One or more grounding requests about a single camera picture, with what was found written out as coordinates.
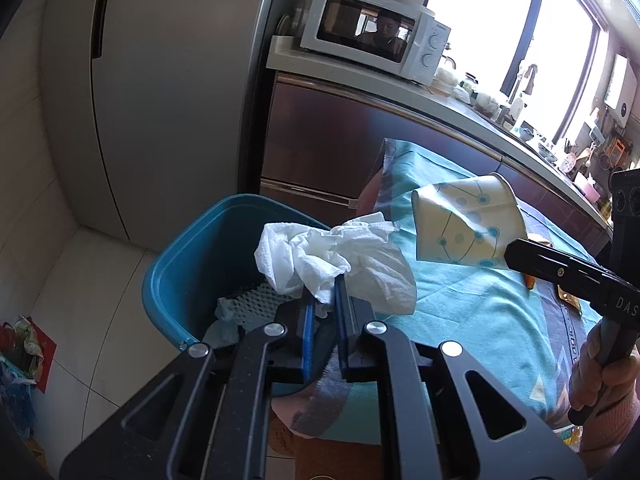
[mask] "white microwave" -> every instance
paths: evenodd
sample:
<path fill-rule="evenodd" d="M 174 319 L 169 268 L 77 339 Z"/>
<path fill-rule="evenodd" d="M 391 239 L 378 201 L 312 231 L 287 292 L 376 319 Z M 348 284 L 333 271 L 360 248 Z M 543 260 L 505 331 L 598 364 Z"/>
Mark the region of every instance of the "white microwave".
<path fill-rule="evenodd" d="M 431 84 L 450 28 L 394 0 L 313 0 L 300 46 Z"/>

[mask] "white countertop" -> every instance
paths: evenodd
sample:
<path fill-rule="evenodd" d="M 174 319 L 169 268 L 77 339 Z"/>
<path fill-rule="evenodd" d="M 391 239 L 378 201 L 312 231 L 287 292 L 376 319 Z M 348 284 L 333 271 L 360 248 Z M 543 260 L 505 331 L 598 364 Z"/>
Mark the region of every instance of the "white countertop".
<path fill-rule="evenodd" d="M 267 68 L 313 77 L 344 85 L 379 96 L 388 101 L 405 105 L 436 120 L 447 123 L 457 130 L 482 142 L 487 147 L 529 168 L 551 186 L 561 191 L 585 213 L 612 235 L 610 226 L 580 191 L 555 168 L 551 168 L 535 153 L 517 140 L 500 131 L 487 120 L 477 115 L 464 103 L 453 97 L 445 98 L 431 94 L 418 85 L 365 66 L 351 63 L 293 47 L 293 38 L 274 37 L 267 59 Z"/>

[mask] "paper cup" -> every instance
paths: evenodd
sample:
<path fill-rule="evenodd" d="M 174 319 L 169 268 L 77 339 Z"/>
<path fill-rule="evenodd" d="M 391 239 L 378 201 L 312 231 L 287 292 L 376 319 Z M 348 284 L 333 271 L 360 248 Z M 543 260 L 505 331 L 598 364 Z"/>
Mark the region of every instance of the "paper cup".
<path fill-rule="evenodd" d="M 527 239 L 513 190 L 497 173 L 415 189 L 411 204 L 417 260 L 508 269 L 507 245 Z"/>

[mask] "blue trash can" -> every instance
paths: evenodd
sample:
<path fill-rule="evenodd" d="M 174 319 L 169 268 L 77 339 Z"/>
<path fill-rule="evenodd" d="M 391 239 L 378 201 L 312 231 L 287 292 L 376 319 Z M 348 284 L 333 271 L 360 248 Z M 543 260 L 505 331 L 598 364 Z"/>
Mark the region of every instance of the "blue trash can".
<path fill-rule="evenodd" d="M 270 198 L 241 194 L 221 200 L 187 227 L 146 272 L 146 314 L 174 346 L 199 341 L 215 321 L 218 298 L 264 282 L 254 251 L 270 222 L 329 229 Z"/>

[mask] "microwave control panel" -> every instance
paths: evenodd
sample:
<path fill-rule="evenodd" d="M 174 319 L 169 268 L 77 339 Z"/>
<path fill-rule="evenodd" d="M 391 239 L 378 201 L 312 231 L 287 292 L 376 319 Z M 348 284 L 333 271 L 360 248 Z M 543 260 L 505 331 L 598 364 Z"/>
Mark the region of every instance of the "microwave control panel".
<path fill-rule="evenodd" d="M 423 85 L 431 84 L 450 32 L 451 29 L 446 25 L 431 20 L 424 36 L 422 49 L 414 61 L 411 79 Z"/>

